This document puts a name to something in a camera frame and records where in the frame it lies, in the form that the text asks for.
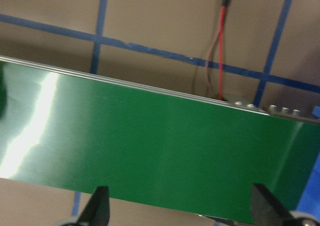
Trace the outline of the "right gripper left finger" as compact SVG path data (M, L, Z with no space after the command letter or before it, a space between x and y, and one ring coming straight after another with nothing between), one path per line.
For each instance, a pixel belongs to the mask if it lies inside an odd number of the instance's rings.
M76 221L77 226L107 226L110 221L108 186L97 187Z

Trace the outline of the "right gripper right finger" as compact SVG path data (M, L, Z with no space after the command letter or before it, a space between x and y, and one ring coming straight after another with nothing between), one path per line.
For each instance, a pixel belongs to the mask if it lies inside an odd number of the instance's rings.
M256 226L290 226L295 218L263 184L253 184L250 214Z

